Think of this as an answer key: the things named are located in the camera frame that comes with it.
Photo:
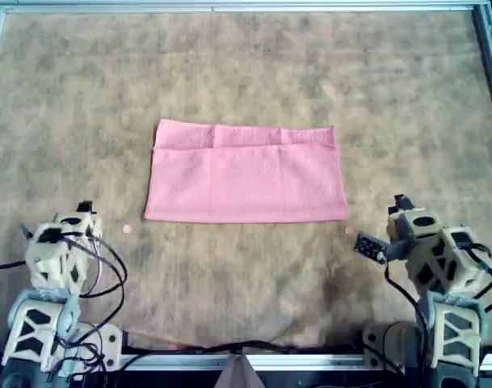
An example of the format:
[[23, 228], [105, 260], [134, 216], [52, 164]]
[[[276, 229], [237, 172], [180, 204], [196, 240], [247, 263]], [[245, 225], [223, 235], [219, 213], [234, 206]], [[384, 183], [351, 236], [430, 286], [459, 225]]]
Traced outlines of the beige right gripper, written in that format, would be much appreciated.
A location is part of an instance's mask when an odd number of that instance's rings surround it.
[[439, 233], [438, 217], [424, 208], [414, 208], [411, 199], [404, 194], [393, 196], [394, 205], [388, 207], [386, 232], [389, 247], [385, 251], [388, 261], [406, 260], [421, 242]]

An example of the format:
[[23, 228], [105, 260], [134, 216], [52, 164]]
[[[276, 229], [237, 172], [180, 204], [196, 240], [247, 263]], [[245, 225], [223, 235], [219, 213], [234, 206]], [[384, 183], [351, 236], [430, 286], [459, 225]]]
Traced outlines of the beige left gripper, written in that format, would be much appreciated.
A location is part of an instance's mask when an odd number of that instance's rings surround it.
[[88, 243], [90, 238], [102, 236], [102, 219], [93, 209], [92, 200], [78, 203], [76, 212], [56, 213], [52, 224], [61, 229], [61, 236]]

